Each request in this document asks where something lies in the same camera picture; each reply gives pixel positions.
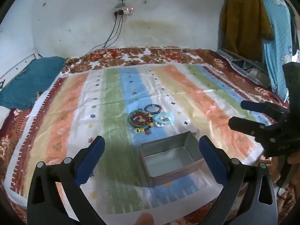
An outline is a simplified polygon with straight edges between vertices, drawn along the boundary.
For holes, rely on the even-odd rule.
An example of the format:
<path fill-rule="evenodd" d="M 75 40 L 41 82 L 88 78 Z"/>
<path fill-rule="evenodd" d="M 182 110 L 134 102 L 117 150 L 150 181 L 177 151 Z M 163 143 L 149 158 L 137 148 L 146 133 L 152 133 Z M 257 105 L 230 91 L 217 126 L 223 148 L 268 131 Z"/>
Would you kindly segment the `right hand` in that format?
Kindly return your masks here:
<path fill-rule="evenodd" d="M 299 185 L 299 152 L 271 160 L 271 178 L 277 187 L 287 188 L 290 183 Z"/>

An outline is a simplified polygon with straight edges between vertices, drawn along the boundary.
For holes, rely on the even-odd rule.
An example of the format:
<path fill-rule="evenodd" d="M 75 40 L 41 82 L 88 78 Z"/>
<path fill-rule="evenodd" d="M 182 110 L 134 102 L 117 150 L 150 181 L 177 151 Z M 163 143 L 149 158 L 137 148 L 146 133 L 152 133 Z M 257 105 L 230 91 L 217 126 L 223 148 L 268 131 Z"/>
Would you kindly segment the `left hand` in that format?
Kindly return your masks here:
<path fill-rule="evenodd" d="M 140 214 L 135 225 L 154 225 L 153 216 L 147 212 Z"/>

